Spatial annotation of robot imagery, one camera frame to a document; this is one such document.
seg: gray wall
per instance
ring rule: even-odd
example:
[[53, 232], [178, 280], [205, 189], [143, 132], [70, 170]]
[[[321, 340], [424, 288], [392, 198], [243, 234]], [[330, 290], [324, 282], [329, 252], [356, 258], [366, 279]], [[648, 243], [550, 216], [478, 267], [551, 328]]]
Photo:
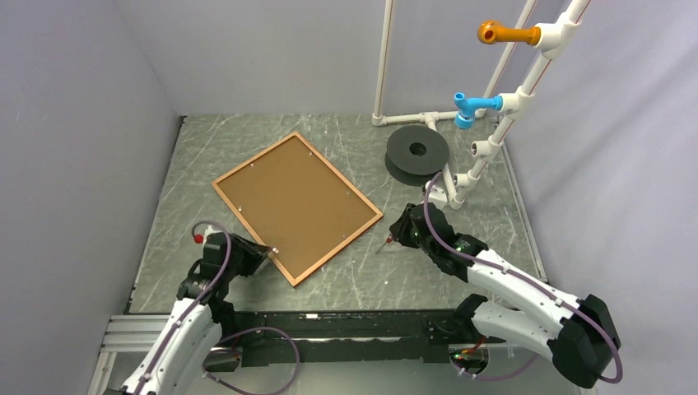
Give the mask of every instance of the gray wall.
[[177, 118], [111, 1], [0, 7], [0, 393], [85, 393]]
[[612, 310], [626, 377], [599, 392], [698, 393], [698, 4], [628, 11], [591, 3], [507, 147], [551, 281]]
[[[491, 18], [513, 24], [524, 4], [397, 0], [384, 112], [447, 110], [456, 91], [481, 95], [504, 46], [480, 44], [477, 27]], [[119, 6], [181, 114], [373, 110], [383, 0]], [[528, 66], [533, 52], [522, 56]]]

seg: orange handle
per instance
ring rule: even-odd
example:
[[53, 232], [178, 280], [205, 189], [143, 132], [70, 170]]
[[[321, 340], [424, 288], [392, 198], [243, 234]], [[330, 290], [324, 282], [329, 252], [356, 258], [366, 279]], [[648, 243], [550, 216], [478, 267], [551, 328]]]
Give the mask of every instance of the orange handle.
[[504, 27], [499, 21], [484, 21], [477, 29], [477, 38], [483, 44], [518, 41], [535, 45], [541, 39], [541, 28], [534, 26], [529, 29], [511, 29]]

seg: blue valve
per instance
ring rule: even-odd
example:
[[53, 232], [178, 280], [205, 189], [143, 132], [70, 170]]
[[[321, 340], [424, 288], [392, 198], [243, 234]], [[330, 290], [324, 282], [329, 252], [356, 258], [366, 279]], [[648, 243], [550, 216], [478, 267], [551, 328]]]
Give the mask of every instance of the blue valve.
[[460, 109], [456, 115], [455, 123], [461, 129], [472, 128], [475, 123], [475, 111], [478, 109], [496, 109], [499, 111], [504, 104], [501, 96], [492, 98], [470, 97], [465, 98], [461, 92], [454, 95], [454, 103]]

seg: gray floor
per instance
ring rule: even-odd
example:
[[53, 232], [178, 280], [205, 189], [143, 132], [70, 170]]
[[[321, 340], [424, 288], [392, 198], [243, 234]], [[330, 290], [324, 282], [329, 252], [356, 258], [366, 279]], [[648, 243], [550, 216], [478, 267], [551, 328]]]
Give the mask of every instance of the gray floor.
[[[518, 349], [514, 358], [505, 350], [491, 351], [490, 366], [482, 375], [500, 375], [520, 367], [530, 351]], [[119, 388], [136, 369], [144, 354], [119, 354], [109, 378], [109, 388]], [[280, 388], [293, 365], [279, 364], [240, 368], [217, 374], [220, 379], [253, 393]], [[230, 395], [228, 388], [197, 375], [187, 395]], [[448, 364], [424, 364], [419, 360], [386, 360], [302, 364], [295, 382], [284, 395], [576, 395], [579, 388], [563, 378], [552, 364], [539, 358], [513, 379], [500, 382], [473, 381], [458, 377]]]
[[[332, 309], [454, 308], [470, 293], [492, 295], [441, 273], [420, 251], [389, 244], [375, 250], [408, 202], [419, 202], [421, 190], [394, 181], [384, 167], [385, 144], [402, 125], [375, 128], [369, 115], [201, 115], [185, 119], [161, 193], [141, 271], [133, 293], [132, 312], [169, 312], [178, 284], [201, 248], [189, 227], [211, 219], [229, 231], [249, 237], [211, 186], [211, 181], [298, 131], [322, 152], [379, 209], [384, 219], [341, 251], [322, 269], [293, 288], [266, 263], [248, 278], [236, 278], [228, 300], [242, 311]], [[486, 120], [469, 131], [452, 121], [437, 125], [451, 148], [454, 172], [473, 163], [468, 147], [491, 132]], [[519, 208], [502, 156], [490, 164], [460, 211], [446, 209], [457, 231], [486, 241], [504, 258], [539, 277]]]

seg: brown board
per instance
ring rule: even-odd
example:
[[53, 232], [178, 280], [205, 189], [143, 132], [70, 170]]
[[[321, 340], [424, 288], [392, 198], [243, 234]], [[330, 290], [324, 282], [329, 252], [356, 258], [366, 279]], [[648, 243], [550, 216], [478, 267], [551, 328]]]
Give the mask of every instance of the brown board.
[[383, 217], [298, 132], [212, 184], [293, 286]]

